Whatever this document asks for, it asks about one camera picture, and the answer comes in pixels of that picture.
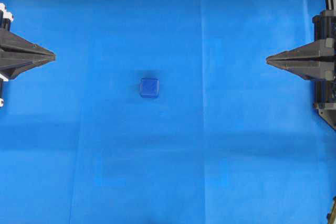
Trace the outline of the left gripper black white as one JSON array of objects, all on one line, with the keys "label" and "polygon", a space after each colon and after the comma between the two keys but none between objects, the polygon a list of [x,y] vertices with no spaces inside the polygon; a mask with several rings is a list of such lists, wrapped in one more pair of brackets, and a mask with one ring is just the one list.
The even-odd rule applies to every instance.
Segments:
[{"label": "left gripper black white", "polygon": [[52,51],[10,32],[13,21],[13,14],[1,3],[1,107],[4,106],[4,82],[56,60]]}]

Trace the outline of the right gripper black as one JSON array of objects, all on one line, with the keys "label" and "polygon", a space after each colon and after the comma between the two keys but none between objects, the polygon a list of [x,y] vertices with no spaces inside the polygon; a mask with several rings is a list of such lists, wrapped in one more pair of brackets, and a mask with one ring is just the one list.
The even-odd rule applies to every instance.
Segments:
[{"label": "right gripper black", "polygon": [[313,18],[315,41],[267,57],[266,63],[314,82],[314,107],[335,109],[335,14]]}]

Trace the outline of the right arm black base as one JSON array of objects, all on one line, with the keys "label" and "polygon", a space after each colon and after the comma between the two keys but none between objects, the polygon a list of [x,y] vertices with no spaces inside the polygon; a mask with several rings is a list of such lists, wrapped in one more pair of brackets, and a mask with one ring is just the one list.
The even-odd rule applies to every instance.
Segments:
[{"label": "right arm black base", "polygon": [[335,130],[336,125],[335,103],[318,103],[317,110],[319,116]]}]

